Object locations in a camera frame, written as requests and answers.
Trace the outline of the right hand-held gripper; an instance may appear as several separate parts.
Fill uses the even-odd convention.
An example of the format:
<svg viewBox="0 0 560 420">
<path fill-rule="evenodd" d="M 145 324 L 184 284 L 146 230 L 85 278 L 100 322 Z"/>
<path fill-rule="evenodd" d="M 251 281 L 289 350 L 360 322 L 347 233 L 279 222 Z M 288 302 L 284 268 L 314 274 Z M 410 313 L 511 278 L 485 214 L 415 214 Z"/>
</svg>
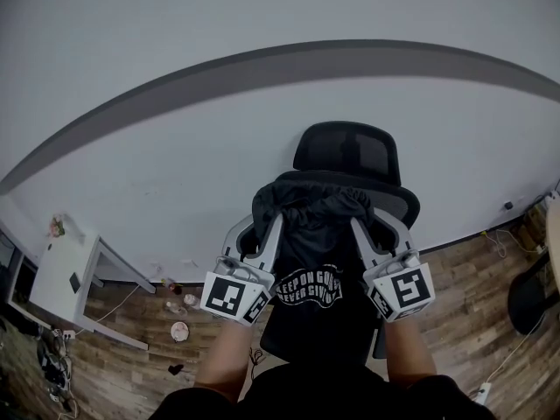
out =
<svg viewBox="0 0 560 420">
<path fill-rule="evenodd" d="M 367 295 L 381 317 L 391 323 L 425 309 L 435 300 L 435 290 L 430 267 L 412 250 L 413 241 L 405 224 L 381 209 L 374 210 L 374 217 L 381 224 L 374 241 L 383 252 L 394 256 L 383 263 L 363 223 L 356 218 L 350 223 L 366 270 L 363 279 Z"/>
</svg>

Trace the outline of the black mesh office chair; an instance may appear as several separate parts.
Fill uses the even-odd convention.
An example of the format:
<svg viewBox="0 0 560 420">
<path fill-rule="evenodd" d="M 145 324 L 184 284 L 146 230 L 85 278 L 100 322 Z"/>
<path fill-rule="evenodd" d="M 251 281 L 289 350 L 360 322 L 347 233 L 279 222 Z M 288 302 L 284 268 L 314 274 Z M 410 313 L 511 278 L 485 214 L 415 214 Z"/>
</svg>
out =
<svg viewBox="0 0 560 420">
<path fill-rule="evenodd" d="M 297 146 L 293 168 L 278 180 L 313 181 L 351 186 L 370 194 L 373 209 L 395 216 L 407 228 L 420 210 L 417 197 L 401 185 L 396 142 L 382 129 L 357 122 L 322 122 L 308 128 Z M 375 242 L 382 225 L 375 219 L 365 227 L 381 255 L 381 263 L 394 257 Z M 255 252 L 263 244 L 255 232 Z M 262 333 L 260 346 L 287 362 L 306 360 L 365 363 L 385 357 L 385 331 L 381 314 L 357 313 L 317 322 L 295 321 L 273 308 Z"/>
</svg>

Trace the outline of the black fabric bag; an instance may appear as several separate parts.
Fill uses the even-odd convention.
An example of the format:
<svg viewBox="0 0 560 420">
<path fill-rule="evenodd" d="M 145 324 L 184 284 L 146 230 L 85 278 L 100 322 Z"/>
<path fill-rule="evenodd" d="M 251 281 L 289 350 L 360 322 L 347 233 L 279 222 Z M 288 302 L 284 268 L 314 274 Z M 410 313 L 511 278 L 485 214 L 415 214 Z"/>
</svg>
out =
<svg viewBox="0 0 560 420">
<path fill-rule="evenodd" d="M 252 215 L 258 239 L 283 217 L 274 265 L 277 312 L 302 322 L 376 314 L 351 227 L 352 219 L 371 227 L 373 214 L 370 194 L 351 186 L 278 180 L 256 193 Z"/>
</svg>

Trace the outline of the white desk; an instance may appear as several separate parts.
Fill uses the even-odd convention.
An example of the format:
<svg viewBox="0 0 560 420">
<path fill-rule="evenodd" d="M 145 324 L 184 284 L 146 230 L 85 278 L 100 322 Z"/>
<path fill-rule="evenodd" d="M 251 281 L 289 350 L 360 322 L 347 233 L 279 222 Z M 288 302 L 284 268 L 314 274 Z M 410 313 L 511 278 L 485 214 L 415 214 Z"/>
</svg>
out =
<svg viewBox="0 0 560 420">
<path fill-rule="evenodd" d="M 108 259 L 140 288 L 150 294 L 156 292 L 151 282 L 115 253 L 98 234 L 89 233 L 80 237 L 65 234 L 47 242 L 31 288 L 30 302 L 85 331 L 101 333 L 130 347 L 148 350 L 149 346 L 146 343 L 132 339 L 86 316 L 85 308 L 91 285 L 102 285 L 95 275 L 100 257 Z M 77 294 L 74 294 L 69 283 L 69 277 L 74 272 L 81 283 Z"/>
</svg>

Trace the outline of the person's right forearm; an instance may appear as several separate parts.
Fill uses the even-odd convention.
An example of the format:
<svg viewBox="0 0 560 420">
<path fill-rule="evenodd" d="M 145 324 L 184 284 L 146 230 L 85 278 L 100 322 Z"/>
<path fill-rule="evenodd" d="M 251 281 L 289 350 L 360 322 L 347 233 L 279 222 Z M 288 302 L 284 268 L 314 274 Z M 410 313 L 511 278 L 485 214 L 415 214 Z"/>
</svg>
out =
<svg viewBox="0 0 560 420">
<path fill-rule="evenodd" d="M 384 324 L 390 382 L 407 388 L 438 374 L 435 361 L 413 317 Z"/>
</svg>

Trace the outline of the light blue tablecloth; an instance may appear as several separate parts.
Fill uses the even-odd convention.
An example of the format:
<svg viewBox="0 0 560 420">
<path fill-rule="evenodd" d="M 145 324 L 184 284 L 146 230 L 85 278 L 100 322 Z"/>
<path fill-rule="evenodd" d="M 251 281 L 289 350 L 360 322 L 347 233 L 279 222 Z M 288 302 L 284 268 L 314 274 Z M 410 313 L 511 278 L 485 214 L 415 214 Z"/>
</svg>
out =
<svg viewBox="0 0 560 420">
<path fill-rule="evenodd" d="M 553 192 L 545 198 L 546 213 L 546 245 L 549 260 L 560 293 L 560 193 Z"/>
</svg>

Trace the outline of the round table with black base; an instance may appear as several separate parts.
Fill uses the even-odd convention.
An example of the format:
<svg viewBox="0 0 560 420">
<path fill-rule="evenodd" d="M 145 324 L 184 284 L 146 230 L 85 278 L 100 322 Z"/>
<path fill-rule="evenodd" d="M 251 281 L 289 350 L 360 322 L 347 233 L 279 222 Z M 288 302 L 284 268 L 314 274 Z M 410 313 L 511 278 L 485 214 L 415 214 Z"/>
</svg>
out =
<svg viewBox="0 0 560 420">
<path fill-rule="evenodd" d="M 529 269 L 516 276 L 507 296 L 507 312 L 514 329 L 530 335 L 542 323 L 545 312 L 560 302 L 560 293 L 554 290 L 549 296 L 540 283 L 538 273 L 550 264 L 550 254 L 543 253 Z"/>
</svg>

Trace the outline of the brown cardboard box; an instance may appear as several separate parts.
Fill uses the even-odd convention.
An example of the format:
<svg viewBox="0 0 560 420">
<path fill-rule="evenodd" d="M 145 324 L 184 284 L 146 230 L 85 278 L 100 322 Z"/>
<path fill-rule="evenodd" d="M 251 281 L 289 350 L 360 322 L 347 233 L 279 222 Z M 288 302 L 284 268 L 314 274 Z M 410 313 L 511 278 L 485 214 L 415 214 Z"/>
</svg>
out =
<svg viewBox="0 0 560 420">
<path fill-rule="evenodd" d="M 519 236 L 527 250 L 544 248 L 546 244 L 546 210 L 542 206 L 532 206 L 523 215 Z"/>
</svg>

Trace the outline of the person's left forearm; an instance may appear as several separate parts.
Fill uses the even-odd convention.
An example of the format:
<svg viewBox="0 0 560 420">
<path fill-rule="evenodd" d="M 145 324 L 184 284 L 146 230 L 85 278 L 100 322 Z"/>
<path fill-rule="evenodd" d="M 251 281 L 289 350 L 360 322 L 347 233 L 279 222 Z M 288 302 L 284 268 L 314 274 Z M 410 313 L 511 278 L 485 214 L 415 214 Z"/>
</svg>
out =
<svg viewBox="0 0 560 420">
<path fill-rule="evenodd" d="M 253 326 L 224 321 L 199 365 L 193 386 L 212 390 L 236 403 L 247 376 L 253 337 Z"/>
</svg>

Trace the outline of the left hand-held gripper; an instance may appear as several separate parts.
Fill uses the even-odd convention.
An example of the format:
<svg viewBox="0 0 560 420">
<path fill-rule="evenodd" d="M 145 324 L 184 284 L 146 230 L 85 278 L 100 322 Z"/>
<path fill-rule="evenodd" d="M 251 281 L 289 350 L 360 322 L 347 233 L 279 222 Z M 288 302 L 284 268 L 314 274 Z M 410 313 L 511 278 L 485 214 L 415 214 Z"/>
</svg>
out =
<svg viewBox="0 0 560 420">
<path fill-rule="evenodd" d="M 259 249 L 259 263 L 274 263 L 284 229 L 279 213 L 269 224 Z M 253 216 L 249 214 L 227 233 L 214 271 L 206 273 L 200 308 L 215 316 L 252 326 L 272 299 L 275 276 L 240 262 L 255 253 Z"/>
</svg>

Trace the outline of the person's black clothes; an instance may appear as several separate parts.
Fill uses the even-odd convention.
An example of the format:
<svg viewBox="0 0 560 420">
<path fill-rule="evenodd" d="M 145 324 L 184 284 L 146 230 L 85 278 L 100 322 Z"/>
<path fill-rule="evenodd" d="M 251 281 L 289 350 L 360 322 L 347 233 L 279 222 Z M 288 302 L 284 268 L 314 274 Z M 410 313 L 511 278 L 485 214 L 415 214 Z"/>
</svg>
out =
<svg viewBox="0 0 560 420">
<path fill-rule="evenodd" d="M 259 374 L 239 402 L 208 388 L 169 394 L 149 420 L 496 420 L 446 375 L 401 388 L 364 366 L 285 364 Z"/>
</svg>

